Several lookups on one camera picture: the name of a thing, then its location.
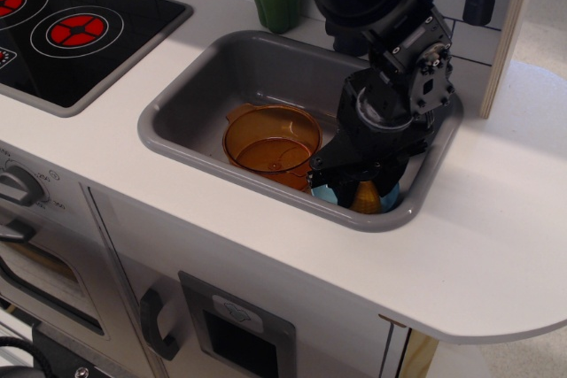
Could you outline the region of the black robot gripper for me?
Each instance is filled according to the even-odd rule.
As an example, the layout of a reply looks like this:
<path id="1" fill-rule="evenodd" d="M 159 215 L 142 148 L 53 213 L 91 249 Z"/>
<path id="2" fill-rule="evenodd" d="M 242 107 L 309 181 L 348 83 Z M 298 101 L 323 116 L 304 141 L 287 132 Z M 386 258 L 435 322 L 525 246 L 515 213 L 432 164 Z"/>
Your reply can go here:
<path id="1" fill-rule="evenodd" d="M 379 195 L 389 194 L 409 158 L 425 150 L 435 113 L 411 109 L 407 89 L 379 74 L 352 74 L 342 88 L 337 131 L 310 159 L 311 187 L 327 185 L 339 206 L 350 208 L 359 181 L 374 178 Z"/>

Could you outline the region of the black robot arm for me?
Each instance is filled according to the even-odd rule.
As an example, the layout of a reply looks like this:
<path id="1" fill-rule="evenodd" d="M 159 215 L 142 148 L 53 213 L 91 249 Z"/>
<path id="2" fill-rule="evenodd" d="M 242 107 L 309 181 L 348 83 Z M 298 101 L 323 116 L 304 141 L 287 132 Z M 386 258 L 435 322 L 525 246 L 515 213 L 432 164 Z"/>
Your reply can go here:
<path id="1" fill-rule="evenodd" d="M 310 161 L 312 188 L 338 204 L 381 212 L 408 161 L 425 152 L 435 113 L 454 94 L 450 37 L 432 0 L 315 0 L 335 37 L 361 42 L 367 68 L 344 81 L 338 130 Z"/>

